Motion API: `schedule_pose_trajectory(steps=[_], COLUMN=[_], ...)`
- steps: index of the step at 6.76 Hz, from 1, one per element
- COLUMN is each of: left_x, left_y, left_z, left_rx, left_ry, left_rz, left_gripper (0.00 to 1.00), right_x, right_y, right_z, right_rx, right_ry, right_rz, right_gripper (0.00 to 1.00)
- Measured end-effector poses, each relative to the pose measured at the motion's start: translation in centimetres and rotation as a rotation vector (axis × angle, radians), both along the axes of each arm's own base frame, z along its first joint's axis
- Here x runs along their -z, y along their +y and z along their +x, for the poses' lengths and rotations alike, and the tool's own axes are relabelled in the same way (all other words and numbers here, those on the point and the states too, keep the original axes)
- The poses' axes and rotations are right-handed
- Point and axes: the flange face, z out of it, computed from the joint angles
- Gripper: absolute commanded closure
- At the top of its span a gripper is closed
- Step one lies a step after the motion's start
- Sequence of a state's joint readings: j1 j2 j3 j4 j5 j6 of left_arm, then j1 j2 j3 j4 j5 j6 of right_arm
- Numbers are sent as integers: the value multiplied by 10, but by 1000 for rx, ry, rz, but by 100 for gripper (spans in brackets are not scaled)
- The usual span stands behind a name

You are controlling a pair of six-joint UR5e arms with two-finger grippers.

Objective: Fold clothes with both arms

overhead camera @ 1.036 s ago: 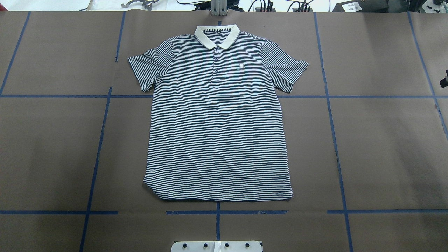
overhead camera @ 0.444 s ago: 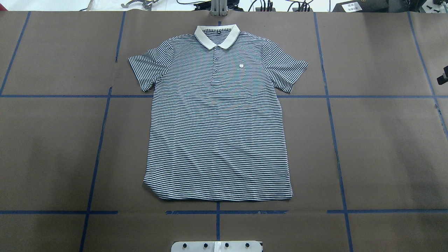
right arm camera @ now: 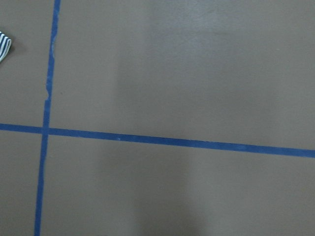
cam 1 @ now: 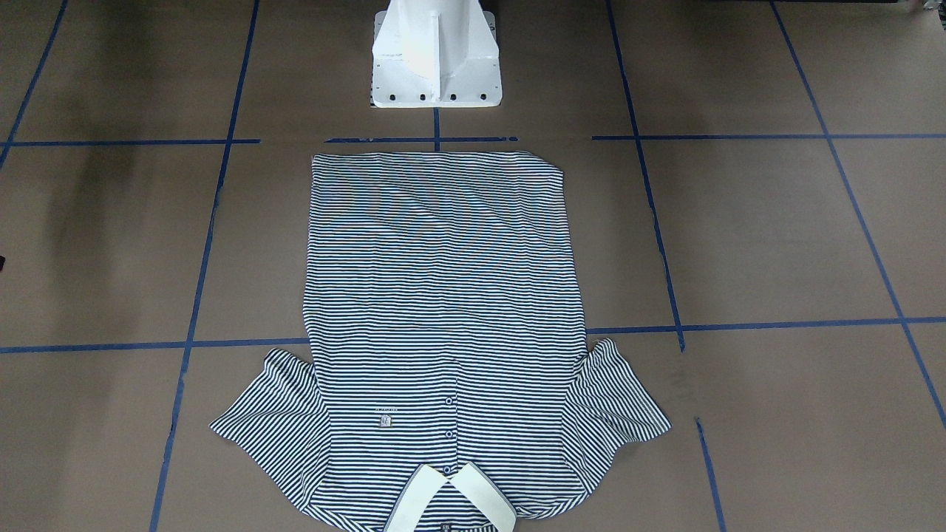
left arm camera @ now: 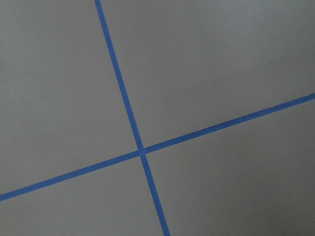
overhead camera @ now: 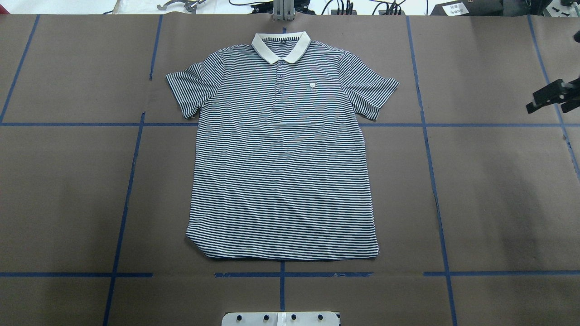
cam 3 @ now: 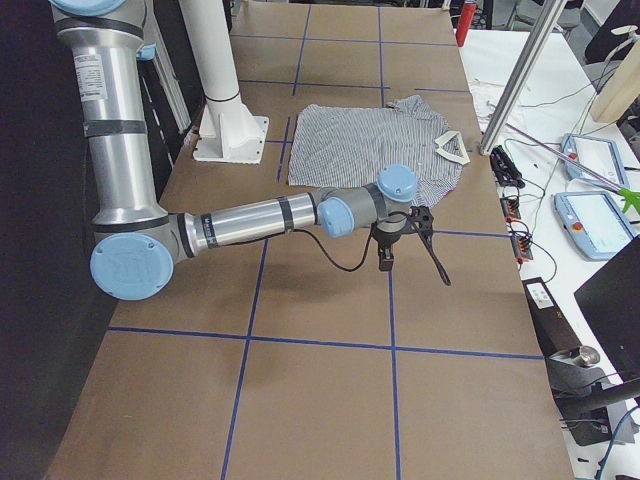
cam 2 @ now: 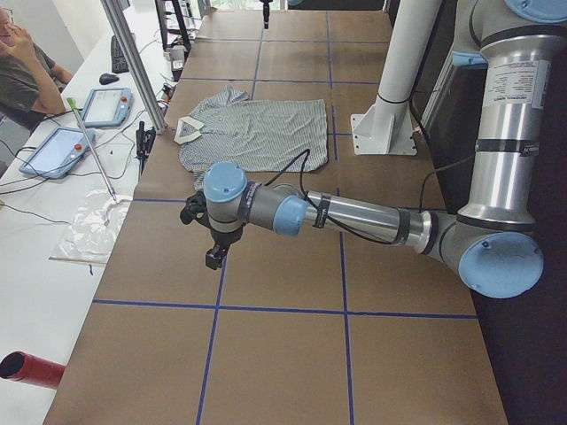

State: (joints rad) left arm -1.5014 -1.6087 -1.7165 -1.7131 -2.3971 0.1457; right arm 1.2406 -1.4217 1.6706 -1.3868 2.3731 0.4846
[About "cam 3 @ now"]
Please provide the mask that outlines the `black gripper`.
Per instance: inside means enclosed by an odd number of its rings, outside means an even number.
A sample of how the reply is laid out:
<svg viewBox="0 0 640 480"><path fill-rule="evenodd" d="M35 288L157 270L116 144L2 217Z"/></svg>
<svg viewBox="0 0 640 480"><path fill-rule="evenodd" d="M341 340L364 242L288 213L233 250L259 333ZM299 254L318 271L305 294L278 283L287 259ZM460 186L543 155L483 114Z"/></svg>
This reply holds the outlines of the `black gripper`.
<svg viewBox="0 0 640 480"><path fill-rule="evenodd" d="M450 277L433 247L433 216L430 209L427 206L412 206L407 222L411 231L420 236L421 242L431 257L442 282L446 286L450 286Z"/></svg>

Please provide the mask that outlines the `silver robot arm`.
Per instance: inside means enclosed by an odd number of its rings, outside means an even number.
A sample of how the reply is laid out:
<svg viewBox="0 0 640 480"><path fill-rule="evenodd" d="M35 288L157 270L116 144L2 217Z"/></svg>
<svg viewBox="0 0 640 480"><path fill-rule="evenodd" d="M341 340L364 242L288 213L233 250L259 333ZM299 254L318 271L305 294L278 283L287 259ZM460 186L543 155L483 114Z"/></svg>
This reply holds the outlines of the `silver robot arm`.
<svg viewBox="0 0 640 480"><path fill-rule="evenodd" d="M148 1L55 1L59 40L74 58L100 209L90 269L121 300L142 300L170 281L177 263L223 246L244 245L321 226L331 237L367 228L379 267L392 247L416 234L432 247L432 215L413 204L415 173L391 165L354 189L322 188L202 215L170 213L156 197L137 61L152 21Z"/></svg>

